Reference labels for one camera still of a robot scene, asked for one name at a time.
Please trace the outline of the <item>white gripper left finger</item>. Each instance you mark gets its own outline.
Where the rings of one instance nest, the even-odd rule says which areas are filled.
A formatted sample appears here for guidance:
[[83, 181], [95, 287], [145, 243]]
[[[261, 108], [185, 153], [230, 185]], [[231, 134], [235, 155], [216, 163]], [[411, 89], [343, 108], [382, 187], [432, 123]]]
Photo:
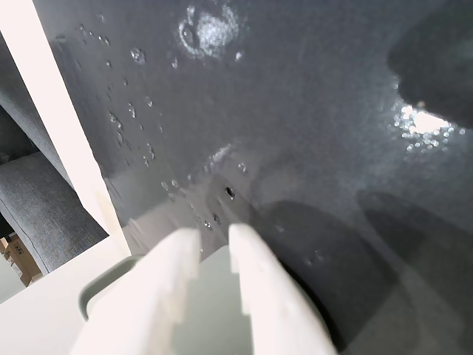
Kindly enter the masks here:
[[178, 229], [87, 284], [78, 300], [85, 324], [71, 354], [170, 354], [200, 247], [198, 230]]

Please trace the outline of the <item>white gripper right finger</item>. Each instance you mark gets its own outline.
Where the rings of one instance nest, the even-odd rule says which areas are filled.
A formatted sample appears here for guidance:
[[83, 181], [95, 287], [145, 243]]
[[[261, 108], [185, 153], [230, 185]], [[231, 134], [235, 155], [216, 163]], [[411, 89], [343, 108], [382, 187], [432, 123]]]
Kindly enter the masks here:
[[337, 353], [317, 308], [251, 226], [230, 225], [228, 246], [242, 313], [251, 320], [254, 354]]

